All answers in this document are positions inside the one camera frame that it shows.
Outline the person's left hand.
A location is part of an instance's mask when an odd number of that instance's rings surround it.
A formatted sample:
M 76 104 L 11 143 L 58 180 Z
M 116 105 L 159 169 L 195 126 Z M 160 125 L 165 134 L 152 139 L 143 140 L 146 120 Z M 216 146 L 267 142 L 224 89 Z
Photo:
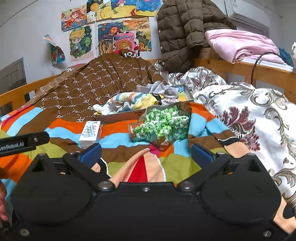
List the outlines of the person's left hand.
M 0 217 L 3 221 L 8 221 L 8 216 L 6 214 L 6 187 L 2 181 L 0 181 Z

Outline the person's right hand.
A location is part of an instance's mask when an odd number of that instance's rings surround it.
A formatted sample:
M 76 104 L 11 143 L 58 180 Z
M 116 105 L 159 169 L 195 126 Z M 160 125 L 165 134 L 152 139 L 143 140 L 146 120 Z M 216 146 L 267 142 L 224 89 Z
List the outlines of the person's right hand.
M 295 217 L 285 218 L 283 216 L 286 207 L 287 202 L 281 197 L 281 203 L 273 221 L 286 233 L 291 234 L 296 228 L 296 220 Z

